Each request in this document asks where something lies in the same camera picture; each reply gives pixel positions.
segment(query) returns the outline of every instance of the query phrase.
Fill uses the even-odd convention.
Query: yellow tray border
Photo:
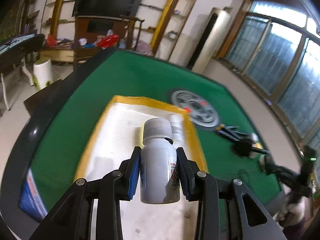
[[[198,138],[198,134],[196,132],[196,129],[191,122],[188,112],[185,111],[182,108],[178,108],[174,105],[170,105],[165,102],[161,102],[155,99],[146,98],[146,97],[124,97],[124,96],[113,96],[113,98],[109,101],[108,105],[104,109],[103,113],[101,114],[97,124],[95,125],[93,132],[89,138],[89,141],[84,149],[84,152],[80,158],[80,161],[78,163],[78,167],[76,170],[76,174],[74,176],[74,181],[76,181],[79,178],[83,178],[85,171],[88,166],[88,162],[91,156],[91,153],[93,151],[94,145],[97,141],[98,135],[100,133],[101,127],[103,125],[103,122],[105,118],[107,117],[107,114],[109,112],[110,107],[114,103],[123,103],[128,105],[143,105],[143,106],[149,106],[157,109],[162,109],[165,111],[182,114],[183,115],[183,126],[185,128],[186,132],[186,141],[189,144],[189,148],[192,155],[192,160],[195,161],[198,164],[198,167],[201,171],[208,172],[208,166],[207,162],[204,157],[204,153]]]

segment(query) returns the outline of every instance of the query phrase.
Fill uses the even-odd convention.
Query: robotic arm
[[[93,200],[99,199],[96,240],[122,240],[120,200],[130,201],[137,187],[140,147],[131,159],[102,179],[78,179],[40,223],[30,240],[90,239]],[[220,240],[219,199],[227,203],[228,239],[286,240],[282,231],[250,189],[239,179],[215,179],[200,171],[177,149],[180,183],[188,201],[199,201],[195,239]]]

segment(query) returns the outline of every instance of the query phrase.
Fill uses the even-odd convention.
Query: white cylinder
[[[210,15],[216,14],[217,20],[212,27],[207,40],[205,41],[202,50],[196,60],[192,71],[198,74],[202,74],[212,56],[219,48],[220,41],[226,32],[227,25],[231,18],[230,14],[218,8],[212,8]]]
[[[180,200],[177,153],[170,122],[153,118],[145,122],[140,156],[140,199],[146,204],[168,204]]]
[[[42,58],[37,60],[33,65],[34,82],[39,89],[53,83],[53,75],[51,70],[51,60]]]
[[[183,145],[183,118],[179,114],[169,114],[169,121],[171,124],[173,135],[173,147],[177,149]]]

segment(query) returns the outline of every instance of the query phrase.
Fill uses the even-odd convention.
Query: glass window pane
[[[308,42],[307,51],[298,71],[279,106],[304,137],[320,117],[320,46]]]
[[[283,25],[271,25],[269,34],[247,71],[247,75],[268,94],[283,78],[302,36]]]
[[[315,21],[311,18],[309,18],[307,22],[307,31],[313,34],[314,36],[320,38],[317,25]]]
[[[320,184],[320,129],[316,132],[313,138],[307,143],[308,146],[315,149],[317,152],[317,160],[314,166],[316,179],[318,184]]]
[[[253,1],[250,12],[275,17],[295,24],[301,28],[306,25],[307,21],[307,16],[298,12],[294,8],[290,8],[288,5],[270,1]]]
[[[261,39],[267,21],[266,19],[246,16],[225,58],[240,70],[243,70]]]

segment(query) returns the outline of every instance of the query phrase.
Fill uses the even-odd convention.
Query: wooden shelf
[[[66,1],[63,1],[62,3],[70,3],[70,2],[75,2],[75,1],[76,1],[76,0],[66,0]],[[45,6],[51,7],[51,6],[53,6],[55,3],[56,3],[56,1],[51,2],[51,3],[48,3],[48,4],[46,4]]]
[[[154,33],[154,29],[146,29],[146,28],[142,28],[141,29],[142,32],[147,32],[147,33],[151,33],[153,34]],[[167,34],[163,35],[164,38],[168,39],[168,40],[171,40],[171,41],[176,41],[177,38],[173,39],[171,37],[169,37]]]
[[[144,7],[148,7],[148,8],[151,8],[151,9],[154,9],[154,10],[157,10],[157,11],[160,11],[162,12],[163,11],[163,8],[160,8],[160,7],[157,7],[157,6],[154,6],[154,5],[149,5],[149,4],[144,4],[144,3],[141,3],[140,4],[141,6],[144,6]],[[183,16],[183,15],[180,15],[180,14],[172,14],[173,16],[177,16],[177,17],[180,17],[180,18],[183,18],[185,19],[186,16]]]
[[[67,23],[74,23],[74,22],[76,22],[76,21],[68,21],[68,20],[66,20],[66,19],[61,19],[61,20],[59,20],[58,24],[67,24]],[[44,23],[44,24],[42,25],[43,28],[49,27],[49,26],[51,26],[51,24],[46,24],[46,23]]]
[[[48,46],[44,46],[41,50],[73,50],[73,48],[71,48],[71,44],[69,46],[53,46],[53,47],[48,47]]]

